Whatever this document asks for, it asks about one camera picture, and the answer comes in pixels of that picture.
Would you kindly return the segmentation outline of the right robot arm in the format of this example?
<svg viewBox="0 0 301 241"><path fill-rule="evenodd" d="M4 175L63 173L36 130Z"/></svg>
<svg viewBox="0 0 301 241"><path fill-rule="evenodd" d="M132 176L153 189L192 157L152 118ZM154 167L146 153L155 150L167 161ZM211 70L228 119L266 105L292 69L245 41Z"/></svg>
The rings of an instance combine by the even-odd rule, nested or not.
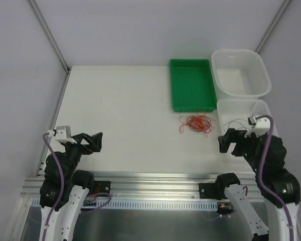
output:
<svg viewBox="0 0 301 241"><path fill-rule="evenodd" d="M256 184L265 200L269 225L269 238L296 240L296 215L300 203L300 184L285 167L286 148L281 138L272 130L258 132L255 129L240 131L234 128L218 137L220 153L242 157L255 173Z"/></svg>

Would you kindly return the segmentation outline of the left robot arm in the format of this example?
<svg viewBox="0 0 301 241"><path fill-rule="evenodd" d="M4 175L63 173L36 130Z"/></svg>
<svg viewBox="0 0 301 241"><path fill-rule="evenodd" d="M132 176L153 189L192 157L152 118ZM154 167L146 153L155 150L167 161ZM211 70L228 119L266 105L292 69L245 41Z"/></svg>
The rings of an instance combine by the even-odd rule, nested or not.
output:
<svg viewBox="0 0 301 241"><path fill-rule="evenodd" d="M72 240L86 198L99 196L94 175L77 168L82 156L99 153L103 133L71 135L67 126L49 130L42 138L50 151L40 188L40 240Z"/></svg>

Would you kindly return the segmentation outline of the white perforated basket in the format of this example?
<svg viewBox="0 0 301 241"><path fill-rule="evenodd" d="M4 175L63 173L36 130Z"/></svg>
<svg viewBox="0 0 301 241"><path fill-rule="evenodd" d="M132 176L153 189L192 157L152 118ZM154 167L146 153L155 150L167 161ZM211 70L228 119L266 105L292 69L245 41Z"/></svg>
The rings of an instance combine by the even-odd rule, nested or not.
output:
<svg viewBox="0 0 301 241"><path fill-rule="evenodd" d="M261 99L221 99L217 101L221 134L229 128L248 131L250 116L271 115L267 103Z"/></svg>

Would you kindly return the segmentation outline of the green plastic tray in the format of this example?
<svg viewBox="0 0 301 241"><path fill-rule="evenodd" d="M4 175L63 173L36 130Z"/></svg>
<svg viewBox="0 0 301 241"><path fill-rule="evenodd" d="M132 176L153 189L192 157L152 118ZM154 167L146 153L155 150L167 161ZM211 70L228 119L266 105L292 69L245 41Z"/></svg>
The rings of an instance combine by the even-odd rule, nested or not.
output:
<svg viewBox="0 0 301 241"><path fill-rule="evenodd" d="M217 97L207 59L171 59L170 77L174 112L213 112Z"/></svg>

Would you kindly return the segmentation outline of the white plastic tub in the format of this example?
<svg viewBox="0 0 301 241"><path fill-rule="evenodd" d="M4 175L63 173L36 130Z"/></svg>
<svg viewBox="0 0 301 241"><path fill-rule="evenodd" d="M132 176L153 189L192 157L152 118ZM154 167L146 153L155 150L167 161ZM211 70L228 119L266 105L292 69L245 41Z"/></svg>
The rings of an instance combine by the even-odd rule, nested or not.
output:
<svg viewBox="0 0 301 241"><path fill-rule="evenodd" d="M259 54L244 49L219 49L211 55L218 99L260 98L271 91L271 81Z"/></svg>

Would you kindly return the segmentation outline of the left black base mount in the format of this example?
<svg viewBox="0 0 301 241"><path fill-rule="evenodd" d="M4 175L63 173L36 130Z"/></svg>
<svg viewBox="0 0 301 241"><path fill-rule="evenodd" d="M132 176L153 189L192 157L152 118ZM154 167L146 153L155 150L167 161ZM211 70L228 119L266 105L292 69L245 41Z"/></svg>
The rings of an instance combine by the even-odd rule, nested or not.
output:
<svg viewBox="0 0 301 241"><path fill-rule="evenodd" d="M99 194L97 197L108 197L110 194L111 182L110 181L94 181L93 194Z"/></svg>

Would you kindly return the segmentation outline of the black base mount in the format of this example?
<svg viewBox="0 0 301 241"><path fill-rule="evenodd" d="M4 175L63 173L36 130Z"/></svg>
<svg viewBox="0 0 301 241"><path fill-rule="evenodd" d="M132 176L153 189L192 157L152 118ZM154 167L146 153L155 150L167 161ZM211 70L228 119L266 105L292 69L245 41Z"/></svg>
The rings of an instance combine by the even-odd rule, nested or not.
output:
<svg viewBox="0 0 301 241"><path fill-rule="evenodd" d="M199 183L198 186L200 199L221 199L215 183Z"/></svg>
<svg viewBox="0 0 301 241"><path fill-rule="evenodd" d="M108 197L110 194L111 182L110 181L94 181L93 194L99 194L97 197Z"/></svg>

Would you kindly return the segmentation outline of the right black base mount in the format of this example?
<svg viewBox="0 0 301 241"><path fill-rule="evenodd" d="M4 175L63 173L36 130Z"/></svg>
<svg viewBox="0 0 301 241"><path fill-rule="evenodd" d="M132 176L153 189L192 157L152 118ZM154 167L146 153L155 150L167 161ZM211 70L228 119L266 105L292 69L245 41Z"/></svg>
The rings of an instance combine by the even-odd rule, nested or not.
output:
<svg viewBox="0 0 301 241"><path fill-rule="evenodd" d="M215 183L199 183L198 186L200 199L221 199Z"/></svg>

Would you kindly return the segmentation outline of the aluminium rail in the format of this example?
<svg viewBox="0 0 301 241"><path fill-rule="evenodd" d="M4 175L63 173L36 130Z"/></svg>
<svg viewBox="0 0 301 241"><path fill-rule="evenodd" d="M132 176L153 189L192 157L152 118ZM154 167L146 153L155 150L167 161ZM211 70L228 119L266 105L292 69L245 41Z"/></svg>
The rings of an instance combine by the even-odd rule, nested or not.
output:
<svg viewBox="0 0 301 241"><path fill-rule="evenodd" d="M110 193L115 199L137 200L199 200L199 183L214 183L218 174L169 174L93 172L95 180L110 181ZM263 202L253 174L237 174L241 184L248 187L251 202ZM21 197L39 197L43 184L43 171L39 176L26 178Z"/></svg>

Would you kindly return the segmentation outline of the left aluminium corner post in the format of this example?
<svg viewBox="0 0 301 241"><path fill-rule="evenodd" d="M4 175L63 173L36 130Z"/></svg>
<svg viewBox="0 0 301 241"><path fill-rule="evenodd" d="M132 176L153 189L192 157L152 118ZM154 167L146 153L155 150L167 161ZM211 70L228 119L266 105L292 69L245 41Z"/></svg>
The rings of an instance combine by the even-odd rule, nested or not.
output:
<svg viewBox="0 0 301 241"><path fill-rule="evenodd" d="M67 64L37 2L35 0L27 0L27 3L30 5L32 11L34 12L35 17L37 18L37 20L39 21L39 25L41 26L41 28L43 29L46 37L48 38L48 41L51 45L51 47L53 48L62 68L64 69L64 71L68 74L71 70L71 68L69 67L69 65Z"/></svg>

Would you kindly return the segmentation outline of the aluminium corner post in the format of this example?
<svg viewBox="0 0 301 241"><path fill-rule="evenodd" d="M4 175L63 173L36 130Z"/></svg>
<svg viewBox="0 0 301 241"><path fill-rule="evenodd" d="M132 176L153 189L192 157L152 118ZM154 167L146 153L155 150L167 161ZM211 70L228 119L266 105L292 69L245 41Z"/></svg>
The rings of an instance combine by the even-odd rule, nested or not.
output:
<svg viewBox="0 0 301 241"><path fill-rule="evenodd" d="M275 15L273 16L272 20L270 21L268 27L266 28L265 32L263 33L261 39L259 40L259 42L254 50L256 53L260 54L262 52L263 48L267 44L272 33L274 32L275 28L281 21L283 15L287 11L287 9L291 3L292 3L292 0L283 0L281 2L278 10L276 11Z"/></svg>
<svg viewBox="0 0 301 241"><path fill-rule="evenodd" d="M34 12L35 17L37 18L37 20L39 21L39 25L41 26L41 28L43 29L46 37L48 38L48 41L51 45L51 47L53 48L62 68L64 69L64 71L68 74L71 70L71 68L69 67L69 65L67 64L37 2L35 0L27 0L27 3L30 5L32 11Z"/></svg>

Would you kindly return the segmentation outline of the right aluminium corner post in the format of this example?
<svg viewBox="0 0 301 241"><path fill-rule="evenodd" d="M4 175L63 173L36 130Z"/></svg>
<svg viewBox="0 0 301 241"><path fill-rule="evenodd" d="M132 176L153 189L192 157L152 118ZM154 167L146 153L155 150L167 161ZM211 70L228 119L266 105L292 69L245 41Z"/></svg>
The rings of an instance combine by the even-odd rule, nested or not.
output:
<svg viewBox="0 0 301 241"><path fill-rule="evenodd" d="M259 42L254 50L256 53L260 54L262 52L263 48L267 44L272 33L274 32L275 28L281 21L283 15L287 11L287 9L291 3L292 3L292 0L283 0L281 2L278 10L276 11L275 15L273 16L272 20L270 21L268 27L266 28L265 32L263 33L261 39L259 40Z"/></svg>

